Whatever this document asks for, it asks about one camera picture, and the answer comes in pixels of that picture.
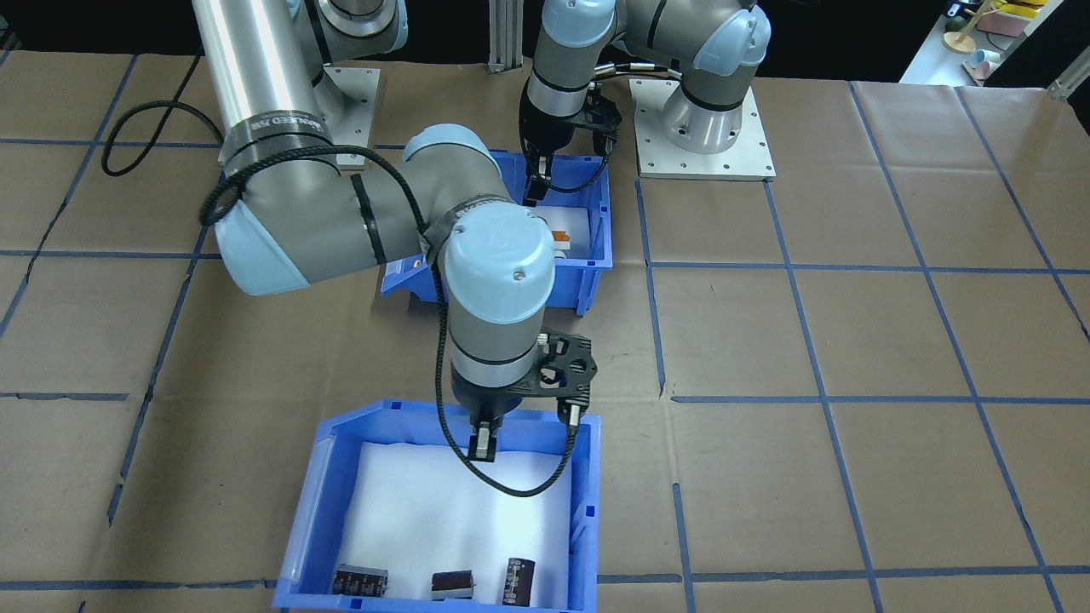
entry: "black cable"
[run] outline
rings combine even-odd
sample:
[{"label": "black cable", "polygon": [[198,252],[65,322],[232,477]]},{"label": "black cable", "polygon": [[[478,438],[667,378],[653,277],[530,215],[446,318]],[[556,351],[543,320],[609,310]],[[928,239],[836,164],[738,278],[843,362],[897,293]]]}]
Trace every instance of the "black cable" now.
[{"label": "black cable", "polygon": [[991,33],[991,32],[985,32],[985,33],[984,33],[984,38],[986,38],[986,39],[988,39],[988,44],[989,44],[989,45],[991,45],[992,47],[995,47],[995,48],[996,48],[996,49],[998,49],[1000,51],[1006,51],[1006,50],[1007,50],[1007,47],[1000,47],[998,45],[996,45],[996,44],[995,44],[995,41],[994,41],[994,40],[992,40],[992,33]]},{"label": "black cable", "polygon": [[[524,157],[526,156],[525,149],[522,151],[522,155]],[[561,194],[573,194],[576,192],[581,192],[581,191],[585,190],[586,188],[590,188],[591,185],[594,184],[595,181],[598,180],[598,177],[601,177],[602,173],[605,172],[606,166],[609,165],[609,155],[610,154],[606,154],[606,155],[602,156],[602,164],[598,165],[598,168],[597,168],[597,170],[594,171],[594,175],[591,175],[590,179],[588,179],[586,181],[583,182],[583,184],[581,184],[581,185],[579,185],[577,188],[562,188],[560,185],[557,185],[557,184],[553,183],[553,181],[547,181],[547,180],[545,180],[544,177],[542,177],[541,175],[537,173],[537,169],[535,169],[535,168],[532,168],[531,172],[533,172],[534,177],[538,181],[541,181],[542,183],[544,183],[546,188],[553,190],[554,192],[559,192]]]},{"label": "black cable", "polygon": [[[216,142],[218,144],[223,144],[223,135],[220,133],[219,128],[216,127],[216,123],[213,122],[213,120],[208,119],[208,116],[201,112],[199,109],[196,109],[184,103],[178,101],[182,97],[182,92],[185,89],[185,85],[189,84],[190,79],[193,76],[193,72],[196,71],[199,61],[201,61],[201,56],[193,57],[193,62],[190,63],[189,71],[186,71],[185,76],[182,77],[182,82],[181,84],[179,84],[178,89],[174,91],[174,96],[171,99],[153,100],[150,103],[136,105],[135,107],[126,110],[124,115],[122,115],[120,118],[118,118],[116,122],[113,122],[113,129],[110,130],[110,135],[107,136],[106,144],[102,147],[102,159],[101,159],[102,172],[105,172],[110,177],[121,177],[132,172],[137,166],[140,166],[141,163],[144,161],[144,158],[146,158],[147,155],[152,153],[152,148],[155,147],[155,144],[159,141],[159,135],[162,133],[164,127],[167,125],[167,120],[170,119],[170,113],[173,109],[184,110],[185,112],[189,112],[194,117],[196,117],[197,119],[199,119],[201,122],[204,123],[206,127],[208,127],[211,133],[216,136]],[[121,170],[113,170],[112,168],[110,168],[110,154],[113,152],[113,144],[118,139],[118,134],[121,133],[121,129],[124,128],[125,123],[134,116],[157,108],[165,108],[167,110],[166,112],[162,113],[162,117],[159,119],[159,124],[156,125],[155,132],[152,134],[150,140],[148,140],[148,143],[144,146],[144,151],[142,151],[140,155],[136,156],[136,159],[134,159],[129,166],[122,168]]]},{"label": "black cable", "polygon": [[[323,155],[344,155],[344,154],[355,154],[370,159],[371,161],[378,165],[379,168],[385,170],[401,188],[404,193],[405,200],[409,201],[409,207],[412,209],[413,219],[416,223],[416,231],[423,236],[427,230],[427,223],[424,220],[424,215],[420,209],[420,203],[416,202],[416,196],[412,193],[412,189],[409,187],[409,182],[405,181],[404,177],[393,167],[389,161],[383,158],[375,152],[366,148],[353,145],[317,145],[312,147],[300,147],[295,149],[288,149],[286,152],[280,152],[278,154],[270,155],[264,159],[255,161],[250,166],[246,166],[242,170],[232,175],[231,177],[225,179],[216,189],[208,194],[205,199],[204,205],[201,207],[201,224],[203,226],[211,226],[216,221],[222,219],[231,208],[239,202],[239,197],[245,190],[246,181],[250,180],[254,175],[265,170],[269,167],[276,166],[284,161],[292,161],[296,159],[312,158]],[[219,200],[228,191],[231,191],[231,200],[225,203],[222,206],[218,206]],[[516,496],[520,498],[529,498],[536,496],[537,494],[549,489],[560,476],[564,473],[565,468],[567,468],[568,462],[571,460],[571,454],[576,448],[576,434],[579,432],[579,426],[568,425],[568,436],[565,441],[564,455],[560,457],[560,462],[557,465],[556,470],[549,476],[541,485],[532,490],[514,490],[508,488],[502,483],[496,481],[492,477],[488,477],[481,471],[472,461],[462,453],[462,449],[458,446],[455,441],[453,435],[450,433],[450,428],[447,424],[447,411],[446,406],[443,402],[443,363],[446,357],[447,350],[447,295],[443,288],[443,278],[439,274],[438,266],[429,266],[432,269],[432,280],[435,284],[435,296],[438,299],[439,306],[439,342],[435,351],[435,408],[439,417],[439,428],[443,430],[443,436],[447,440],[447,445],[455,452],[458,459],[462,462],[479,479],[492,485],[496,490],[508,494],[510,496]]]}]

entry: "white object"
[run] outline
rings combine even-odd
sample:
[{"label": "white object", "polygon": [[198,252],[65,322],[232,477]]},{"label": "white object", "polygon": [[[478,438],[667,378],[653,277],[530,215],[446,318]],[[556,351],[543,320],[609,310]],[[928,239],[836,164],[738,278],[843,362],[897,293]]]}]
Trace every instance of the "white object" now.
[{"label": "white object", "polygon": [[995,71],[996,67],[998,65],[1000,64],[997,64],[996,62],[988,62],[988,61],[980,62],[979,64],[977,64],[977,68],[972,69],[972,75],[976,79],[983,81],[989,76],[991,76],[992,72]]},{"label": "white object", "polygon": [[588,47],[609,33],[615,9],[615,0],[546,0],[542,26],[565,47]]},{"label": "white object", "polygon": [[476,132],[458,123],[436,123],[435,125],[425,128],[420,134],[409,139],[404,151],[401,152],[401,159],[409,161],[412,159],[412,156],[416,155],[416,152],[432,145],[462,145],[463,147],[474,149],[491,159],[493,165],[496,166],[496,172],[499,172],[499,163],[488,153],[488,147],[484,146],[481,136],[477,136]]},{"label": "white object", "polygon": [[1057,100],[1066,100],[1088,76],[1090,76],[1090,46],[1087,46],[1071,65],[1049,85],[1049,95]]},{"label": "white object", "polygon": [[241,200],[216,223],[216,242],[227,272],[239,289],[250,296],[281,293],[311,285]]},{"label": "white object", "polygon": [[760,7],[738,11],[708,37],[693,58],[692,67],[730,76],[739,65],[761,63],[771,37],[772,25]]},{"label": "white object", "polygon": [[[336,124],[329,125],[334,143],[366,147],[371,141],[371,130],[375,122],[375,106],[378,100],[377,68],[334,68],[326,67],[326,76],[344,95],[342,115]],[[358,155],[340,154],[337,166],[346,170],[360,170],[366,158]]]},{"label": "white object", "polygon": [[[512,488],[536,486],[559,458],[500,452],[477,465]],[[433,573],[473,570],[473,600],[498,604],[509,557],[536,562],[531,606],[566,610],[571,468],[544,493],[494,490],[447,447],[364,443],[337,565],[385,568],[385,598],[431,600]]]},{"label": "white object", "polygon": [[991,49],[977,49],[969,53],[969,68],[976,70],[981,62],[1000,62],[1000,55]]},{"label": "white object", "polygon": [[549,230],[567,232],[570,239],[567,241],[567,247],[560,245],[559,241],[553,241],[554,249],[565,251],[564,255],[558,257],[591,259],[591,223],[585,208],[538,205],[533,212],[548,224]]},{"label": "white object", "polygon": [[553,291],[553,235],[533,209],[486,202],[455,224],[444,249],[443,272],[451,301],[494,324],[537,313]]},{"label": "white object", "polygon": [[675,145],[663,129],[663,105],[678,87],[677,82],[631,80],[629,86],[635,104],[641,177],[762,181],[776,176],[752,89],[742,101],[741,130],[735,144],[723,153],[702,155]]}]

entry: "black tape band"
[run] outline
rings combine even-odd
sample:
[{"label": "black tape band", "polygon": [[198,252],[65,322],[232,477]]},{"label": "black tape band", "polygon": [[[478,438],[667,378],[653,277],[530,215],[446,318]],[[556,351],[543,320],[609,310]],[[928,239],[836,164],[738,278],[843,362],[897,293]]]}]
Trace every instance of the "black tape band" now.
[{"label": "black tape band", "polygon": [[553,83],[548,79],[545,79],[544,76],[542,76],[541,73],[537,72],[536,68],[534,69],[534,76],[537,77],[537,81],[541,81],[542,83],[544,83],[545,85],[548,85],[549,87],[556,89],[557,92],[572,93],[572,92],[582,92],[583,89],[586,88],[586,85],[581,85],[579,87],[565,87],[564,85],[557,85],[556,83]]},{"label": "black tape band", "polygon": [[681,93],[685,94],[685,97],[688,98],[690,103],[697,105],[698,107],[700,107],[702,109],[707,109],[707,110],[716,111],[716,112],[725,112],[725,111],[728,111],[728,110],[734,110],[734,109],[742,106],[742,103],[746,101],[744,98],[743,98],[743,99],[738,100],[737,103],[735,103],[732,105],[715,105],[715,104],[708,103],[706,100],[701,100],[697,96],[692,95],[692,92],[690,92],[689,89],[686,88],[683,80],[681,82]]},{"label": "black tape band", "polygon": [[329,43],[326,41],[326,32],[322,29],[322,15],[318,8],[314,5],[314,0],[305,0],[306,16],[311,19],[311,29],[314,31],[314,39],[318,43],[318,52],[322,53],[322,63],[334,63],[332,56],[329,55]]},{"label": "black tape band", "polygon": [[534,342],[533,345],[530,346],[529,349],[526,349],[525,351],[523,351],[521,356],[518,356],[516,358],[510,358],[510,359],[507,359],[507,360],[485,360],[484,358],[477,358],[473,353],[470,353],[469,351],[467,351],[461,345],[458,344],[458,340],[455,339],[453,336],[450,337],[450,340],[455,344],[455,347],[458,347],[459,351],[461,351],[462,353],[465,354],[467,358],[473,360],[474,362],[479,362],[479,363],[482,363],[482,364],[487,364],[489,366],[506,366],[507,364],[511,364],[511,363],[518,362],[519,360],[525,358],[526,353],[533,351],[534,348],[537,347],[537,344]]},{"label": "black tape band", "polygon": [[658,29],[658,20],[663,19],[663,11],[669,0],[658,0],[658,8],[655,9],[655,16],[651,17],[651,27],[647,28],[647,48],[655,48],[655,32]]},{"label": "black tape band", "polygon": [[355,197],[360,201],[360,216],[363,217],[363,225],[367,227],[367,235],[371,236],[371,250],[375,252],[375,262],[386,264],[386,251],[383,249],[383,239],[378,236],[375,212],[371,208],[371,197],[359,175],[352,176],[352,189],[355,190]]}]

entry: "blue tape line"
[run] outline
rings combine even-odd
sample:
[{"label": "blue tape line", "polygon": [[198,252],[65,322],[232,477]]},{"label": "blue tape line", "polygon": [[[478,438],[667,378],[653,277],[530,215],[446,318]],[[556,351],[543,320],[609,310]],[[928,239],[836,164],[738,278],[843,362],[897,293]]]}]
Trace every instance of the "blue tape line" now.
[{"label": "blue tape line", "polygon": [[[106,127],[110,120],[110,116],[113,110],[118,107],[118,101],[121,99],[121,93],[124,91],[125,85],[129,83],[129,77],[133,73],[133,68],[136,65],[136,56],[133,56],[129,60],[129,67],[125,69],[124,75],[121,76],[121,83],[118,84],[117,91],[113,93],[113,99],[110,100],[110,106],[106,110],[106,117],[102,118],[101,123],[98,125],[98,132],[95,133],[95,141],[102,137],[102,132],[106,131]],[[69,202],[72,201],[72,195],[75,193],[76,187],[80,185],[80,180],[83,178],[84,172],[87,171],[87,166],[90,164],[92,157],[95,155],[95,145],[92,144],[87,148],[86,155],[83,156],[83,163],[80,165],[80,169],[75,173],[75,178],[72,180],[72,184],[69,185],[68,193],[64,195],[64,200],[61,201],[61,205],[58,207],[57,213],[53,218],[49,221],[46,227],[46,232],[41,235],[41,240],[38,241],[38,247],[34,250],[34,254],[31,256],[31,261],[26,264],[26,274],[23,275],[23,281],[19,285],[19,289],[15,290],[15,296],[12,297],[11,302],[8,304],[8,310],[4,312],[3,320],[0,320],[0,338],[3,337],[4,333],[8,332],[8,326],[11,324],[12,317],[15,315],[15,309],[19,308],[19,303],[23,300],[23,296],[26,295],[26,288],[31,285],[31,272],[34,269],[34,263],[37,262],[43,248],[46,245],[46,241],[49,239],[49,233],[53,231],[53,226],[57,225],[57,220],[60,219],[61,214],[68,208]]]},{"label": "blue tape line", "polygon": [[635,178],[635,206],[640,212],[640,238],[643,240],[643,263],[647,276],[647,301],[651,304],[651,334],[655,341],[655,366],[658,369],[658,394],[666,388],[666,360],[663,357],[663,330],[658,326],[658,301],[655,299],[655,277],[651,271],[651,241],[647,238],[647,215],[643,209],[643,184]]},{"label": "blue tape line", "polygon": [[681,549],[681,582],[685,585],[685,603],[688,613],[697,613],[697,596],[692,589],[692,564],[689,562],[689,536],[685,527],[685,506],[681,504],[681,485],[674,484],[674,515],[678,525],[678,545]]},{"label": "blue tape line", "polygon": [[106,507],[106,518],[108,519],[110,526],[113,525],[113,516],[118,514],[118,505],[121,504],[121,491],[123,488],[121,483],[113,485],[113,493],[110,494],[110,504]]},{"label": "blue tape line", "polygon": [[783,271],[783,264],[764,262],[651,262],[654,268],[740,268],[740,269],[773,269]]},{"label": "blue tape line", "polygon": [[[882,579],[919,577],[1009,577],[1037,575],[1036,566],[967,566],[934,568],[880,568]],[[1090,566],[1050,566],[1054,575],[1090,575]],[[833,581],[863,579],[864,570],[788,570],[753,573],[697,573],[694,584],[763,582],[763,581]],[[598,575],[598,585],[680,584],[680,575]],[[186,584],[182,581],[83,580],[83,581],[0,581],[0,591],[74,591],[74,590],[167,590],[167,589],[276,589],[276,579],[243,579]]]},{"label": "blue tape line", "polygon": [[[132,259],[132,260],[189,260],[193,257],[192,253],[181,253],[181,252],[147,252],[147,251],[41,251],[36,252],[28,249],[0,249],[0,257],[3,256],[15,256],[15,257],[26,257],[26,256],[38,256],[38,257],[120,257],[120,259]],[[219,253],[202,253],[197,255],[198,260],[222,260],[223,256]]]},{"label": "blue tape line", "polygon": [[1078,321],[1079,327],[1082,328],[1082,335],[1090,340],[1090,330],[1087,329],[1086,320],[1083,320],[1082,315],[1079,314],[1079,310],[1075,305],[1075,301],[1071,300],[1071,296],[1067,292],[1067,288],[1064,287],[1064,281],[1061,280],[1059,275],[1056,274],[1056,268],[1052,265],[1052,259],[1049,257],[1047,252],[1044,250],[1044,244],[1041,242],[1041,239],[1038,238],[1037,231],[1033,230],[1033,224],[1030,223],[1029,216],[1026,215],[1026,209],[1022,208],[1021,201],[1018,200],[1015,189],[1010,185],[1010,181],[1007,179],[1007,173],[1003,170],[1003,165],[1001,165],[1000,159],[995,157],[995,152],[992,151],[992,145],[984,136],[984,131],[980,129],[980,124],[977,123],[977,118],[972,115],[972,111],[969,110],[969,105],[965,101],[965,97],[961,95],[960,89],[955,88],[954,93],[957,94],[957,99],[961,103],[961,108],[965,109],[965,115],[969,118],[969,122],[972,123],[972,129],[976,130],[977,136],[980,139],[980,143],[984,145],[984,151],[988,152],[988,157],[991,158],[992,165],[995,166],[995,171],[1000,175],[1000,179],[1003,180],[1003,187],[1007,189],[1010,202],[1014,203],[1015,208],[1018,211],[1018,216],[1021,217],[1022,224],[1026,225],[1026,230],[1029,231],[1030,238],[1033,239],[1033,244],[1037,247],[1037,251],[1041,254],[1041,260],[1044,261],[1045,267],[1047,267],[1049,272],[1052,274],[1052,280],[1055,281],[1056,287],[1059,289],[1059,293],[1064,297],[1064,301],[1067,302],[1067,308],[1071,310],[1071,314],[1074,314],[1075,320]]},{"label": "blue tape line", "polygon": [[3,318],[0,320],[0,338],[3,338],[5,332],[8,332],[8,324],[11,323],[11,318],[15,316],[15,308],[19,306],[21,300],[23,300],[23,295],[26,292],[26,287],[31,281],[31,269],[29,266],[34,263],[34,259],[31,260],[31,264],[27,265],[26,274],[23,275],[23,280],[19,284],[19,289],[15,290],[15,296],[11,298],[11,302],[8,303],[8,310],[4,311]]},{"label": "blue tape line", "polygon": [[[106,141],[99,140],[101,134],[94,141],[81,141],[78,139],[11,139],[11,137],[0,137],[0,144],[2,145],[77,145],[89,147],[95,145],[105,145]],[[142,143],[140,141],[114,141],[113,146],[116,147],[144,147],[147,143]],[[166,148],[181,148],[181,149],[218,149],[219,145],[216,143],[165,143],[161,141],[156,141],[155,147],[166,147]]]},{"label": "blue tape line", "polygon": [[182,584],[175,581],[135,581],[135,580],[101,580],[101,581],[0,581],[0,591],[101,591],[101,590],[177,590],[177,589],[254,589],[274,587],[276,581],[269,579],[245,579],[222,584]]},{"label": "blue tape line", "polygon": [[787,238],[784,236],[784,228],[779,223],[779,213],[776,211],[776,199],[772,195],[772,187],[764,183],[764,196],[768,201],[768,212],[772,214],[772,225],[776,229],[776,239],[779,241],[779,251],[784,256],[784,264],[787,266],[787,280],[791,286],[791,296],[795,298],[795,309],[799,314],[799,325],[802,326],[802,338],[807,344],[807,354],[810,357],[810,368],[813,370],[814,383],[818,386],[818,395],[821,397],[822,413],[825,416],[825,425],[828,429],[829,442],[833,445],[833,454],[836,456],[836,467],[840,472],[840,482],[844,485],[845,497],[848,503],[848,513],[851,515],[851,524],[856,529],[856,540],[859,541],[859,553],[863,560],[863,569],[867,574],[867,584],[871,589],[871,600],[874,602],[874,612],[883,613],[882,594],[879,592],[879,581],[874,576],[874,565],[871,562],[870,548],[867,545],[867,534],[863,533],[863,522],[859,516],[859,505],[856,504],[856,494],[851,490],[851,478],[848,476],[848,466],[844,460],[844,453],[840,449],[840,436],[836,431],[836,423],[833,420],[833,409],[829,406],[828,396],[825,392],[825,381],[821,375],[821,365],[818,364],[818,352],[814,350],[813,337],[810,334],[810,324],[807,322],[807,312],[802,306],[802,293],[799,292],[798,279],[795,276],[795,266],[791,264],[790,253],[787,251]]},{"label": "blue tape line", "polygon": [[734,584],[754,581],[831,581],[865,579],[867,570],[798,570],[787,573],[700,573],[692,576],[698,584]]},{"label": "blue tape line", "polygon": [[182,305],[185,303],[185,297],[190,291],[190,284],[193,281],[193,273],[196,271],[197,262],[201,260],[201,250],[204,248],[205,237],[207,236],[208,228],[202,227],[201,235],[197,237],[197,242],[193,247],[190,265],[185,272],[185,279],[182,281],[182,287],[178,290],[178,299],[174,301],[174,310],[170,314],[170,321],[167,324],[167,332],[162,335],[162,342],[159,345],[159,353],[155,359],[155,366],[152,369],[152,376],[148,378],[147,392],[144,393],[144,401],[141,404],[140,412],[136,414],[136,422],[133,424],[133,432],[129,437],[129,446],[125,449],[125,457],[121,461],[122,485],[114,492],[113,498],[111,498],[110,505],[106,512],[107,520],[111,526],[113,525],[113,517],[117,515],[118,505],[121,502],[121,494],[124,488],[123,482],[129,477],[129,469],[132,468],[133,457],[136,454],[136,443],[140,438],[140,431],[144,425],[144,419],[147,417],[147,410],[152,405],[152,398],[155,397],[155,384],[159,381],[159,372],[162,370],[162,364],[167,359],[167,351],[170,349],[170,341],[174,336],[174,329],[178,326],[178,320],[182,313]]},{"label": "blue tape line", "polygon": [[1090,565],[1049,566],[1053,575],[1090,575]]},{"label": "blue tape line", "polygon": [[129,399],[129,394],[81,394],[78,392],[0,392],[0,398],[17,398],[20,400],[84,400],[92,402],[122,402]]},{"label": "blue tape line", "polygon": [[616,584],[680,584],[681,575],[598,575],[598,585]]},{"label": "blue tape line", "polygon": [[[116,147],[146,147],[147,143],[142,143],[140,141],[116,141],[113,143]],[[172,149],[218,149],[220,146],[216,143],[160,143],[156,141],[154,147],[165,147]]]},{"label": "blue tape line", "polygon": [[[946,328],[946,335],[949,337],[950,346],[954,348],[954,354],[957,357],[958,365],[961,368],[961,374],[965,375],[966,385],[969,387],[969,395],[976,399],[977,414],[980,417],[980,423],[984,429],[984,434],[988,436],[988,443],[992,447],[992,455],[995,456],[995,461],[998,465],[1000,472],[1003,476],[1003,481],[1007,486],[1007,493],[1010,495],[1010,501],[1015,505],[1015,509],[1018,513],[1018,518],[1021,520],[1022,528],[1026,532],[1026,539],[1029,541],[1030,549],[1033,551],[1033,557],[1037,560],[1038,569],[1044,579],[1044,585],[1049,590],[1049,596],[1052,597],[1052,603],[1055,606],[1056,613],[1063,613],[1064,606],[1059,602],[1059,596],[1056,592],[1055,586],[1052,584],[1052,577],[1049,575],[1049,569],[1044,563],[1044,556],[1041,554],[1041,548],[1038,545],[1037,538],[1033,536],[1033,529],[1029,525],[1029,520],[1026,518],[1026,514],[1022,510],[1021,501],[1018,498],[1018,492],[1015,490],[1014,481],[1010,478],[1010,472],[1007,470],[1007,464],[1003,459],[1003,453],[1000,450],[1000,445],[995,440],[995,434],[992,432],[992,425],[989,423],[988,414],[984,411],[984,406],[981,402],[980,396],[977,392],[977,385],[973,383],[972,374],[969,372],[968,362],[965,359],[965,354],[961,352],[961,347],[957,341],[957,337],[954,334],[954,328],[950,326],[949,317],[946,314],[946,309],[943,308],[943,301],[938,296],[938,289],[935,287],[935,281],[931,276],[931,273],[927,269],[928,264],[923,257],[923,251],[920,249],[920,243],[916,239],[916,233],[912,231],[912,225],[908,220],[908,215],[905,213],[905,206],[900,201],[900,194],[897,192],[897,187],[894,184],[893,177],[889,173],[889,168],[886,166],[885,158],[882,156],[882,151],[879,147],[877,141],[874,139],[874,132],[871,129],[870,121],[867,118],[867,113],[863,111],[863,106],[859,100],[859,96],[856,93],[856,87],[850,82],[848,83],[848,91],[851,94],[851,99],[856,105],[856,110],[859,111],[859,117],[863,122],[863,129],[867,131],[867,137],[871,142],[871,147],[874,149],[874,155],[877,158],[879,165],[882,167],[882,173],[885,176],[886,183],[889,187],[889,192],[893,194],[894,204],[897,205],[897,212],[900,214],[901,221],[905,224],[905,230],[908,232],[909,241],[912,243],[912,250],[916,252],[916,257],[920,262],[920,266],[924,268],[923,277],[928,281],[928,288],[931,290],[931,296],[935,301],[935,308],[938,310],[938,316],[943,321],[943,327]],[[1014,192],[1010,192],[1012,199],[1015,197]],[[1050,268],[1051,263],[1047,256],[1044,254],[1043,249],[1041,250],[1042,257],[1044,257],[1045,265]]]},{"label": "blue tape line", "polygon": [[754,404],[754,405],[778,405],[778,404],[804,404],[821,402],[821,396],[670,396],[670,400],[681,404]]},{"label": "blue tape line", "polygon": [[[826,396],[834,405],[846,404],[883,404],[883,402],[959,402],[973,405],[1090,405],[1090,398],[1047,398],[1047,397],[1006,397],[1006,396]],[[779,405],[821,402],[821,396],[671,396],[670,400],[680,404],[705,405]]]},{"label": "blue tape line", "polygon": [[59,140],[59,139],[0,139],[2,145],[80,145],[89,147],[94,141]]},{"label": "blue tape line", "polygon": [[874,572],[879,578],[911,577],[1000,577],[1010,575],[1038,575],[1037,566],[968,566],[949,568],[882,568]]},{"label": "blue tape line", "polygon": [[[651,262],[655,268],[738,268],[786,271],[786,264],[774,262]],[[973,275],[1090,275],[1083,268],[991,268],[984,266],[886,266],[883,264],[791,264],[796,271],[850,271],[861,273],[961,273]]]}]

